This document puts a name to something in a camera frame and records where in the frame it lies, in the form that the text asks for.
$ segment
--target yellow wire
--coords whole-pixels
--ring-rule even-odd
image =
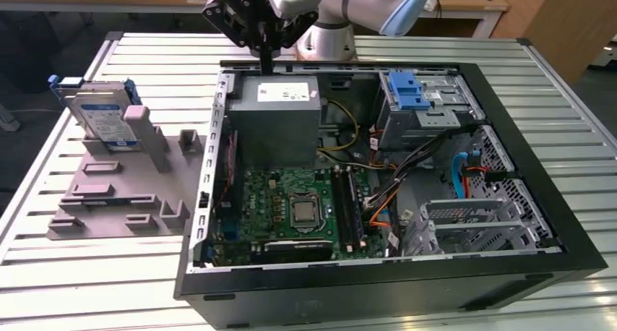
[[[336,152],[339,150],[343,150],[343,149],[347,149],[348,147],[351,147],[352,145],[355,145],[356,141],[358,141],[358,137],[360,136],[360,129],[358,127],[358,121],[356,121],[356,118],[355,116],[352,115],[352,113],[347,110],[347,108],[344,107],[344,105],[342,105],[340,103],[338,103],[335,100],[328,100],[328,102],[334,103],[343,112],[346,112],[347,116],[350,116],[350,119],[352,120],[352,122],[355,123],[355,131],[356,131],[356,134],[355,134],[355,138],[352,139],[352,141],[350,143],[347,143],[346,145],[342,145],[339,147],[324,147],[324,148],[318,148],[319,151],[323,151],[323,152]]]

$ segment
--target gray power supply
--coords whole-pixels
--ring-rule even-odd
[[[247,77],[228,115],[248,168],[314,167],[320,109],[316,77]]]

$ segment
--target open computer tower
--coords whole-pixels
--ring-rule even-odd
[[[500,308],[607,267],[478,65],[222,70],[176,281],[215,328]]]

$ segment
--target connector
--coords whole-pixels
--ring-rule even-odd
[[[480,167],[483,165],[483,155],[480,150],[475,149],[467,157],[468,167]]]
[[[518,178],[519,174],[515,171],[491,170],[484,173],[484,181],[487,183],[494,183],[499,181],[506,181],[507,179]]]

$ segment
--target blue plastic clip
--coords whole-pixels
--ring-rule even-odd
[[[53,74],[50,78],[47,78],[47,82],[50,82],[50,90],[57,95],[61,104],[67,107],[67,103],[65,103],[65,98],[62,97],[58,91],[58,83],[61,83],[61,77],[57,74]]]
[[[391,72],[390,84],[399,102],[399,109],[426,111],[431,108],[431,102],[423,96],[423,85],[412,72]]]
[[[142,106],[142,98],[139,97],[139,94],[138,94],[138,87],[135,86],[135,82],[131,79],[127,79],[125,81],[125,89],[127,90],[131,103],[137,106]]]

